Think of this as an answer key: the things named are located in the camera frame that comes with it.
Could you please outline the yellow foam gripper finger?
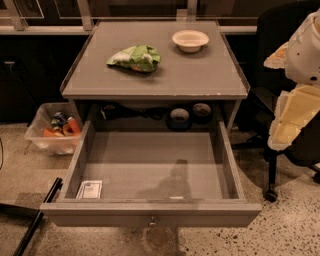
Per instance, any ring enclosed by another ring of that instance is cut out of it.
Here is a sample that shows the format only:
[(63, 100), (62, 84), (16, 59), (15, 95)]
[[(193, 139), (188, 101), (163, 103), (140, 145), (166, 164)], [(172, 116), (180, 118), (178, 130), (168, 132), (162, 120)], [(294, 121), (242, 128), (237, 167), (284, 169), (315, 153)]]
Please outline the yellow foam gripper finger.
[(298, 84), (277, 99), (275, 118), (269, 129), (268, 146), (282, 151), (320, 111), (320, 87)]

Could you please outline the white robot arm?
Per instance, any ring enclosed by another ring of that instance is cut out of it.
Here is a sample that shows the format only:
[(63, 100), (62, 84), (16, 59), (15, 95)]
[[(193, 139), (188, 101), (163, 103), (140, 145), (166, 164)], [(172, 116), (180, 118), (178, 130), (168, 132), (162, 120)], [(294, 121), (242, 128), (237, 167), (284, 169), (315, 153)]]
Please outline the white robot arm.
[(283, 69), (296, 83), (290, 92), (281, 92), (269, 129), (268, 146), (282, 151), (320, 111), (320, 9), (307, 16), (264, 66)]

